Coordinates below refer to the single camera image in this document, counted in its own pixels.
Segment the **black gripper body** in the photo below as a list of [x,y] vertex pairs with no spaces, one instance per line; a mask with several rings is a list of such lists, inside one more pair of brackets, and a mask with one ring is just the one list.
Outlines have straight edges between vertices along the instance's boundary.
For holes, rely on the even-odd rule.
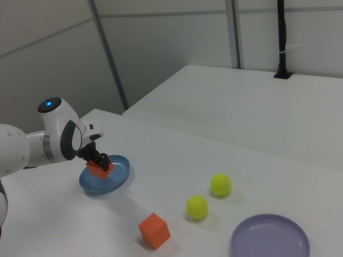
[[85,161],[101,161],[102,155],[97,151],[96,143],[90,142],[83,148],[79,149],[79,158],[82,158]]

